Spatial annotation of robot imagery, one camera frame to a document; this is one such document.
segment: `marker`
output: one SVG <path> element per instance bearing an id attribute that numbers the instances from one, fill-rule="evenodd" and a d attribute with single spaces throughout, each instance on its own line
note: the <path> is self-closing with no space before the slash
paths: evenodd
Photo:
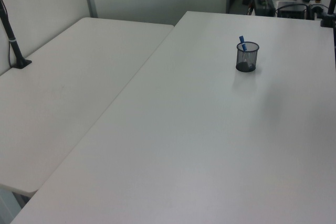
<path id="1" fill-rule="evenodd" d="M 244 41 L 244 37 L 240 36 L 239 39 L 240 39 L 240 43 L 242 44 L 243 50 L 247 51 L 246 44 L 245 44 L 245 41 Z"/>

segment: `cable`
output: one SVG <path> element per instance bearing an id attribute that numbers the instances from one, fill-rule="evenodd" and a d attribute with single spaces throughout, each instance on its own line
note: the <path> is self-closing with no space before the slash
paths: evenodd
<path id="1" fill-rule="evenodd" d="M 334 52 L 335 52 L 335 67 L 336 67 L 336 26 L 335 20 L 332 21 L 333 31 L 334 31 Z"/>
<path id="2" fill-rule="evenodd" d="M 310 6 L 314 6 L 314 5 L 323 6 L 323 7 L 325 7 L 326 9 L 328 9 L 328 7 L 327 7 L 327 6 L 325 6 L 325 5 L 322 5 L 322 4 L 312 4 L 312 5 L 310 5 Z"/>
<path id="3" fill-rule="evenodd" d="M 306 4 L 291 4 L 291 5 L 284 5 L 284 6 L 280 7 L 280 8 L 278 8 L 278 9 L 276 9 L 275 11 L 284 9 L 284 8 L 286 8 L 286 7 L 297 6 L 297 5 L 304 5 L 304 6 L 306 7 L 306 10 L 307 10 L 307 8 L 308 8 L 308 5 L 306 5 Z"/>
<path id="4" fill-rule="evenodd" d="M 12 64 L 10 63 L 11 61 L 11 53 L 10 53 L 10 42 L 8 41 L 8 64 L 9 64 L 9 67 L 12 68 Z"/>
<path id="5" fill-rule="evenodd" d="M 251 16 L 253 12 L 253 4 L 250 4 L 247 15 Z"/>

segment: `mesh pen holder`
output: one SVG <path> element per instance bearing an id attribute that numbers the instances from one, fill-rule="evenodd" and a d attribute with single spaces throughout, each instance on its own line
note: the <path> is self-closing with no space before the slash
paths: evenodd
<path id="1" fill-rule="evenodd" d="M 243 50 L 243 43 L 237 45 L 236 69 L 241 72 L 252 72 L 256 69 L 259 46 L 254 42 L 245 42 L 246 51 Z"/>

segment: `black mesh pen cup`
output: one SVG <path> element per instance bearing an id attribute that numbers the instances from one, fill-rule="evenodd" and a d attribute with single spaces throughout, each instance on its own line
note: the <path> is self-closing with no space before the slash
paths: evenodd
<path id="1" fill-rule="evenodd" d="M 256 69 L 257 54 L 259 46 L 254 42 L 245 42 L 246 51 L 243 50 L 243 43 L 237 45 L 237 65 L 236 69 L 241 72 L 252 72 Z"/>

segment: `monitor arm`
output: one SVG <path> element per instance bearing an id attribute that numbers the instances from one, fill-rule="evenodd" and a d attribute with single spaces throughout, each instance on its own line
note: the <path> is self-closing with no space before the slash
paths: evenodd
<path id="1" fill-rule="evenodd" d="M 336 20 L 336 14 L 334 13 L 335 11 L 335 5 L 336 5 L 336 0 L 330 0 L 328 12 L 325 13 L 323 12 L 321 14 L 321 26 L 322 27 L 334 27 L 334 22 Z"/>
<path id="2" fill-rule="evenodd" d="M 25 58 L 23 58 L 21 54 L 19 45 L 17 44 L 12 27 L 9 23 L 7 12 L 3 4 L 3 0 L 0 0 L 0 18 L 1 18 L 2 24 L 4 25 L 5 31 L 7 33 L 9 43 L 11 44 L 13 52 L 16 57 L 16 64 L 13 65 L 13 68 L 23 69 L 24 67 L 29 65 L 32 61 L 26 60 Z"/>

